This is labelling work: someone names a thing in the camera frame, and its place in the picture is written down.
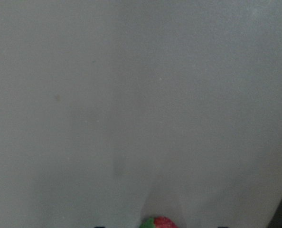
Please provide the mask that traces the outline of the red strawberry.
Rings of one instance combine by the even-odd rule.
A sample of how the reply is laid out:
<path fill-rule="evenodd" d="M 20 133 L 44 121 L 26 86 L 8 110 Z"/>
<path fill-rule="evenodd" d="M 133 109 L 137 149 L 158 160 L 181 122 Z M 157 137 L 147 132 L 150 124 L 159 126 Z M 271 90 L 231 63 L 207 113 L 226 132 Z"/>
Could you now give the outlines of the red strawberry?
<path fill-rule="evenodd" d="M 151 217 L 144 221 L 139 228 L 178 228 L 168 217 Z"/>

